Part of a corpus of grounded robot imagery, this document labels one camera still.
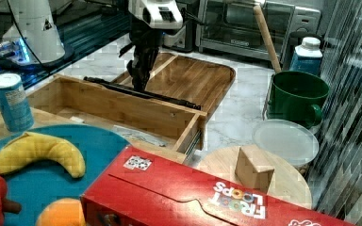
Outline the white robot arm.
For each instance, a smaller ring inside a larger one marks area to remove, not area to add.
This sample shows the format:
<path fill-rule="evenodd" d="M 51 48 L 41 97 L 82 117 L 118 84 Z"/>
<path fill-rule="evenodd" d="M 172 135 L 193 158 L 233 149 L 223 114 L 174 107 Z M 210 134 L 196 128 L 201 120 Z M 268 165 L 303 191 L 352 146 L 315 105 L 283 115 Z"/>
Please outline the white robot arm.
<path fill-rule="evenodd" d="M 121 49 L 120 56 L 134 47 L 134 58 L 126 69 L 134 90 L 144 91 L 160 47 L 174 45 L 188 21 L 196 24 L 203 21 L 187 9 L 179 9 L 176 0 L 114 1 L 114 7 L 130 17 L 130 42 Z"/>

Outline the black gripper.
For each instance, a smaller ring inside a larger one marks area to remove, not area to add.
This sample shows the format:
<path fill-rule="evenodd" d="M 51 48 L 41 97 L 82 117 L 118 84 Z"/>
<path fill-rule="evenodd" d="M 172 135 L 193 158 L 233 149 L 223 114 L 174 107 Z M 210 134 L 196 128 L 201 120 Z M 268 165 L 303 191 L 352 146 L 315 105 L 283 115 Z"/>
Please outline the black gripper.
<path fill-rule="evenodd" d="M 162 31 L 150 27 L 136 16 L 131 16 L 129 38 L 131 42 L 120 50 L 119 57 L 135 47 L 134 58 L 127 63 L 126 69 L 132 78 L 134 89 L 145 90 L 162 44 Z"/>

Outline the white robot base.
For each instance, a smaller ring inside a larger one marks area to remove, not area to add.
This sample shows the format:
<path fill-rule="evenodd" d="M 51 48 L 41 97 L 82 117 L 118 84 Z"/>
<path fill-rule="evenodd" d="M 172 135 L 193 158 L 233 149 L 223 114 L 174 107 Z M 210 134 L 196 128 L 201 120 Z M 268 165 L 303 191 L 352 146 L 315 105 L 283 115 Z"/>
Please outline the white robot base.
<path fill-rule="evenodd" d="M 74 54 L 60 38 L 49 0 L 6 1 L 13 26 L 0 42 L 0 66 L 52 68 Z"/>

